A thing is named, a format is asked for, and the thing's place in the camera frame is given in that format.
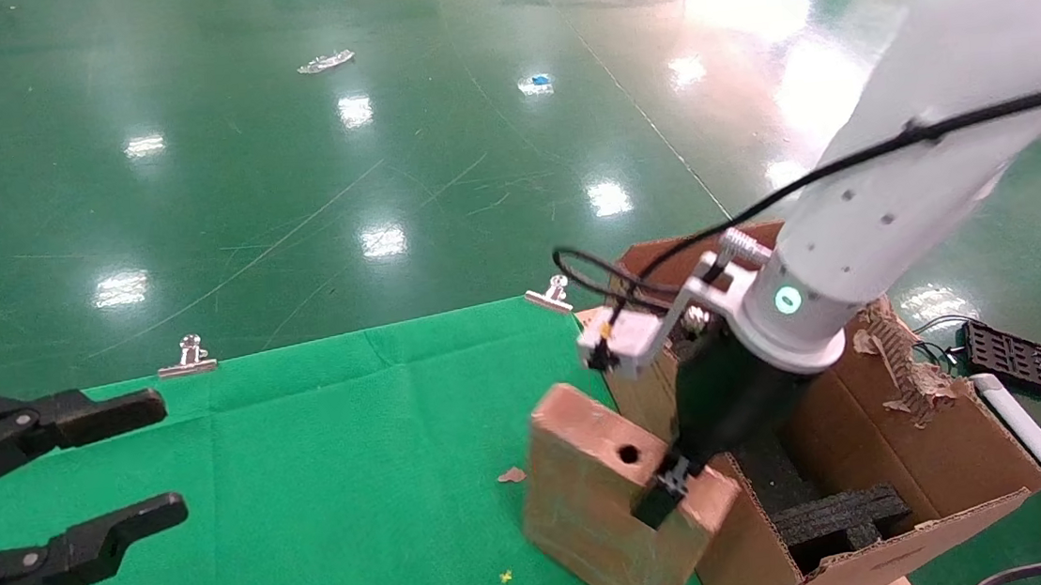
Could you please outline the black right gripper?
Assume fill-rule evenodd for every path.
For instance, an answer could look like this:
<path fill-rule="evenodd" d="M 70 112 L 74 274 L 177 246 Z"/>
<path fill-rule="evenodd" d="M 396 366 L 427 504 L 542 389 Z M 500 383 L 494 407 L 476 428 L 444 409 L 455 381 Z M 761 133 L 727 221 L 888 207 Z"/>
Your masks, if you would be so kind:
<path fill-rule="evenodd" d="M 653 530 L 681 506 L 713 457 L 732 454 L 788 418 L 815 378 L 763 360 L 726 326 L 685 346 L 675 372 L 675 448 L 661 457 L 631 511 Z"/>

